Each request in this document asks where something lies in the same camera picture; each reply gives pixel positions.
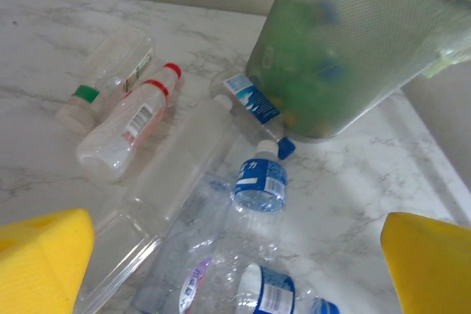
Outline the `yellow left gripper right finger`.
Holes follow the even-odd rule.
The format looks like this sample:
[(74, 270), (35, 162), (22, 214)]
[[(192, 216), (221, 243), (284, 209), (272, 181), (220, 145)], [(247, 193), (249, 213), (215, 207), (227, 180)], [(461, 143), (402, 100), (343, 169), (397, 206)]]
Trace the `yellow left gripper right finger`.
[(470, 312), (470, 229), (389, 213), (380, 245), (403, 313)]

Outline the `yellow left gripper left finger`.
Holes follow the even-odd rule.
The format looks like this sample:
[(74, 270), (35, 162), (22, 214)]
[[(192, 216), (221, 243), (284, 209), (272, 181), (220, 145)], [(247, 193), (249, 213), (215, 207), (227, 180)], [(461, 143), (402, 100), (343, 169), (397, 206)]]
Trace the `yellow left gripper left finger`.
[(72, 313), (95, 233), (82, 208), (1, 226), (1, 312)]

